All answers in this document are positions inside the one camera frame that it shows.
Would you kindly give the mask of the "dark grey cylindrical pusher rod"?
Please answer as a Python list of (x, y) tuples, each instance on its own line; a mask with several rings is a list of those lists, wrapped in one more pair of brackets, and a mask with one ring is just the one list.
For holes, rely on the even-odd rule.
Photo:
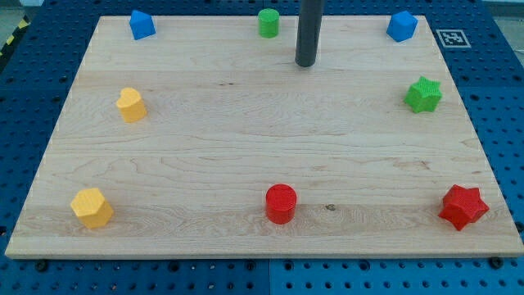
[(300, 3), (295, 55), (298, 66), (310, 67), (316, 62), (324, 4), (324, 0)]

